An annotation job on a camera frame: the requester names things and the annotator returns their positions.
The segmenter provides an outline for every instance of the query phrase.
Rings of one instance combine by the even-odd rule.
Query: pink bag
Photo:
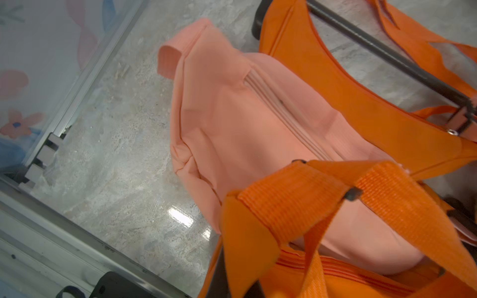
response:
[[[228,191],[294,159],[392,160],[280,62],[234,49],[209,20],[164,44],[157,71],[174,79],[174,171],[218,233],[220,200]],[[422,258],[360,201],[344,203],[322,244],[334,257],[381,274]]]

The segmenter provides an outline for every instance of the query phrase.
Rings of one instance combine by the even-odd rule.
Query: orange nylon strap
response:
[[[477,58],[477,49],[442,38],[427,30],[421,24],[400,12],[391,4],[388,4],[385,0],[368,0],[368,2],[377,11],[379,20],[389,37],[391,37],[417,65],[469,97],[477,93],[474,88],[444,66],[439,50],[429,43],[442,42],[453,44],[462,52],[468,54],[473,60]]]
[[[303,234],[308,235],[308,243],[315,249],[307,249],[307,255],[313,258],[300,297],[327,297],[316,251],[318,243],[311,242],[311,236],[321,238],[352,185],[363,190],[364,204],[447,270],[410,297],[435,297],[437,290],[439,294],[452,294],[451,297],[477,295],[477,267],[472,257],[439,206],[400,166],[392,162],[310,161],[294,162],[239,195],[233,193],[226,198],[222,235],[232,297],[242,297],[273,266],[280,245]],[[229,203],[236,210],[228,208]],[[259,234],[248,234],[257,230]]]
[[[421,117],[422,119],[427,119],[432,115],[444,114],[444,113],[455,113],[456,111],[457,111],[457,108],[451,105],[440,105],[437,107],[424,108],[419,111],[413,112],[413,114],[418,117]]]

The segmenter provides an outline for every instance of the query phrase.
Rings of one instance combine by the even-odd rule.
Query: marble floor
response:
[[[360,28],[386,37],[365,0],[320,0]],[[475,0],[390,0],[427,28],[477,46]],[[150,0],[89,92],[33,194],[150,271],[197,296],[218,236],[172,171],[169,114],[173,83],[157,75],[162,43],[207,17],[242,51],[258,50],[250,27],[258,0]],[[359,82],[404,109],[442,98],[314,18],[335,58]],[[477,68],[438,46],[449,68],[477,87]],[[429,181],[440,194],[477,192],[477,165]]]

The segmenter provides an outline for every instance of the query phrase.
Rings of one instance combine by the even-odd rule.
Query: orange zipper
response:
[[[333,160],[322,145],[319,145],[298,123],[288,109],[283,105],[283,100],[277,92],[265,82],[255,69],[251,69],[244,79],[244,84],[249,87],[258,98],[290,129],[290,131],[320,160]]]
[[[400,297],[407,297],[415,292],[415,289],[411,287],[407,287],[387,277],[383,277],[374,272],[361,269],[332,257],[320,256],[320,259],[324,275],[359,282]],[[283,249],[277,260],[277,265],[303,272],[305,270],[304,253],[293,252],[290,248]]]

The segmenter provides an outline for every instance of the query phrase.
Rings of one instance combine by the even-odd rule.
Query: metal rivet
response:
[[[456,131],[453,130],[453,129],[448,129],[448,130],[446,130],[446,131],[447,131],[448,134],[451,134],[451,135],[459,135],[459,133],[456,132]]]
[[[358,199],[363,194],[363,191],[355,186],[350,188],[343,196],[343,199],[348,201],[354,201]]]

